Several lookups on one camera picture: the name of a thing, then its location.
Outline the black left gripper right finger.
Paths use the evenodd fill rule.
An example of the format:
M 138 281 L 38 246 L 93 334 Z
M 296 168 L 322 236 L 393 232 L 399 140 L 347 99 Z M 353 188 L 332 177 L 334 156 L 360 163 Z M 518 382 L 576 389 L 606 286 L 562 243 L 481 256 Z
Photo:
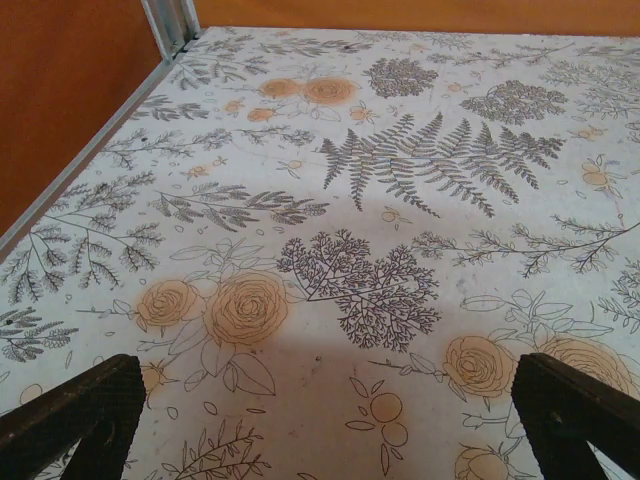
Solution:
M 542 353 L 520 357 L 512 400 L 546 479 L 604 479 L 596 447 L 639 477 L 639 401 Z

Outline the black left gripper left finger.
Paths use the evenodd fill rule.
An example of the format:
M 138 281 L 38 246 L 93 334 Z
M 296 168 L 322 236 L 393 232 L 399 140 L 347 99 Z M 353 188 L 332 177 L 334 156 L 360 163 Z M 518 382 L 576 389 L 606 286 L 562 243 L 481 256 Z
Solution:
M 119 479 L 146 392 L 140 361 L 118 354 L 1 417 L 1 477 L 34 479 L 71 447 L 64 479 Z

